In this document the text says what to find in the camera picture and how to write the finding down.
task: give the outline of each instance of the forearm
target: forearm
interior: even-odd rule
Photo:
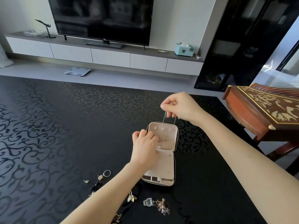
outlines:
[[[110,224],[144,171],[127,164],[113,179],[77,207],[62,224]]]
[[[268,223],[298,222],[299,181],[211,115],[192,123],[205,131]]]

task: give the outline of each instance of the zipper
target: zipper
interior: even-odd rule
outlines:
[[[152,122],[165,123],[165,124],[175,125],[175,124],[173,124],[173,123],[151,121],[151,122],[148,124],[148,126],[147,126],[147,131],[148,131],[149,126],[150,126],[150,124],[151,124]],[[176,146],[175,146],[173,152],[176,151],[176,147],[177,147],[177,145],[178,145],[178,133],[177,133],[177,136],[176,136]],[[176,159],[175,159],[175,158],[173,158],[173,159],[174,159],[174,180],[173,180],[173,183],[172,183],[171,185],[164,185],[164,184],[159,184],[159,183],[153,183],[153,182],[150,182],[150,181],[148,181],[148,180],[146,180],[146,179],[144,179],[144,178],[141,178],[141,180],[143,180],[143,181],[145,181],[145,182],[147,182],[147,183],[156,184],[156,185],[161,185],[161,186],[168,186],[168,187],[173,186],[174,183],[175,183],[175,181],[176,181]]]

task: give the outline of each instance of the white drawer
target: white drawer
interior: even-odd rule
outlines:
[[[165,71],[167,58],[131,53],[130,67],[150,71]]]
[[[50,43],[55,59],[92,63],[90,48]]]
[[[16,37],[6,37],[6,39],[14,53],[54,58],[48,42],[33,41]]]
[[[184,61],[168,59],[166,72],[182,75],[199,75],[204,63],[196,61]]]
[[[92,49],[92,60],[95,64],[130,67],[130,53],[128,52]]]

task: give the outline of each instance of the television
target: television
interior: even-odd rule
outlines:
[[[49,3],[60,35],[148,46],[153,1],[49,0]]]

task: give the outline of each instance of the left hand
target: left hand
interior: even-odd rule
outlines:
[[[146,130],[136,131],[133,137],[133,152],[130,163],[137,165],[144,173],[154,167],[159,160],[156,150],[158,137]]]

